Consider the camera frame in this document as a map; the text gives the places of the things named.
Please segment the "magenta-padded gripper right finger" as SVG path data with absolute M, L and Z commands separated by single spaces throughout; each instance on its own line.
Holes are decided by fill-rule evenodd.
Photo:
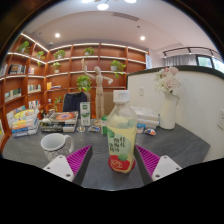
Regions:
M 181 170 L 169 156 L 158 156 L 138 145 L 135 146 L 134 155 L 145 185 Z

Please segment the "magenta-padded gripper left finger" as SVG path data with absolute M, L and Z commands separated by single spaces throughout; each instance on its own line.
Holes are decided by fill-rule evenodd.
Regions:
M 68 156 L 57 156 L 44 167 L 44 170 L 77 185 L 81 185 L 92 154 L 92 146 L 88 145 Z

